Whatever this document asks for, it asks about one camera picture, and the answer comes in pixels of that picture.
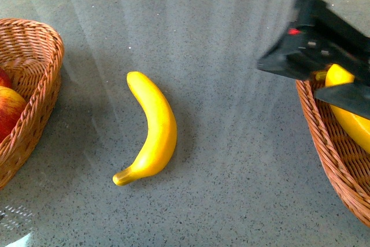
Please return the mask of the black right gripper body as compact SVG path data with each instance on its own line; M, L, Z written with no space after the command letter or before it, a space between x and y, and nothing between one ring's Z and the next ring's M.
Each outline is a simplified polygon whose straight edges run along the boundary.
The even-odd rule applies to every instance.
M310 69L328 64L369 69L369 38L332 12L324 0L296 0L293 15L283 49L307 56Z

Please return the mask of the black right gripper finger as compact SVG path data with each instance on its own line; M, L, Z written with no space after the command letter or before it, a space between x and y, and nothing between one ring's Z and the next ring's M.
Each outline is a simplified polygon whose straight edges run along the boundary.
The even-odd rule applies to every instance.
M316 90L314 96L328 104L369 119L369 86L360 82L323 87Z
M288 51L280 45L268 50L258 61L257 68L264 72L297 80L307 80L312 70L311 60L299 51Z

